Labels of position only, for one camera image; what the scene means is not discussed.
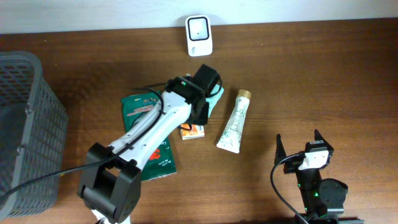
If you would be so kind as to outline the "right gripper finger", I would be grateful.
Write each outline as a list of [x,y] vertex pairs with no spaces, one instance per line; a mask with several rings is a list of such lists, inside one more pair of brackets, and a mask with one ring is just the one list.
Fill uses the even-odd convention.
[[274,164],[278,164],[281,160],[285,159],[287,157],[285,153],[284,146],[282,144],[281,140],[281,135],[277,134],[276,135],[276,150],[275,150],[275,158],[274,158]]
[[315,129],[315,130],[314,130],[314,140],[325,142],[325,139],[324,139],[323,136],[320,134],[320,132],[319,132],[318,129]]

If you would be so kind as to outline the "mint green tissue pack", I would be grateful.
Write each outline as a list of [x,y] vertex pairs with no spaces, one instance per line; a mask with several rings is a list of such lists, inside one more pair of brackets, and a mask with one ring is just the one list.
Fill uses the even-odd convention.
[[223,92],[224,88],[220,87],[219,84],[216,84],[214,89],[211,91],[213,96],[206,98],[206,102],[209,103],[208,117],[211,116],[211,112],[213,111],[213,108],[216,106],[217,102],[220,100]]

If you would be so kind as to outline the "white bamboo print tube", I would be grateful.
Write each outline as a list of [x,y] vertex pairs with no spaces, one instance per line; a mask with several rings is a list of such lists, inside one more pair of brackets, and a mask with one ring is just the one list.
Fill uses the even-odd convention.
[[235,106],[226,124],[226,127],[216,146],[235,154],[239,154],[243,127],[246,113],[250,104],[251,92],[239,90],[235,100]]

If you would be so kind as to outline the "orange small box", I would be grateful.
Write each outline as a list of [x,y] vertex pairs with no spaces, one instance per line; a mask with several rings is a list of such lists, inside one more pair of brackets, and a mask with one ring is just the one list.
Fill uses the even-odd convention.
[[182,124],[180,134],[183,140],[203,138],[205,136],[204,126],[197,124]]

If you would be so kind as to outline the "green 3M gloves packet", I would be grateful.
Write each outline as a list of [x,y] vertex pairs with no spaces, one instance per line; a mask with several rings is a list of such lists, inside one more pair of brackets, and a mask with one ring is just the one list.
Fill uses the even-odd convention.
[[[128,132],[159,101],[159,97],[150,92],[130,95],[121,99],[125,131]],[[172,147],[165,138],[147,161],[142,171],[142,180],[152,180],[176,173]]]

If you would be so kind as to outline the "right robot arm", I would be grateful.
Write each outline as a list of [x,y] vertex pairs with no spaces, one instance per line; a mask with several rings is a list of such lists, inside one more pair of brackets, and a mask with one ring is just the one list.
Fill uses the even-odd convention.
[[[324,179],[320,171],[330,164],[334,148],[318,130],[314,140],[307,142],[305,149],[288,156],[282,144],[281,135],[276,135],[274,166],[271,169],[271,186],[281,201],[295,213],[293,223],[364,223],[358,218],[340,218],[344,214],[344,202],[348,185],[336,179]],[[283,165],[284,174],[294,173],[300,190],[305,213],[301,214],[286,201],[277,190],[274,172]]]

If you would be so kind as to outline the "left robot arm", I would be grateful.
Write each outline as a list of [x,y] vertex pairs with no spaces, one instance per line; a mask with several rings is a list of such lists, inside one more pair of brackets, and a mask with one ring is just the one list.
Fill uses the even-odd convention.
[[207,123],[220,74],[202,65],[194,76],[169,80],[154,107],[125,135],[105,147],[92,145],[77,195],[98,223],[128,223],[141,197],[142,170],[168,135],[183,123]]

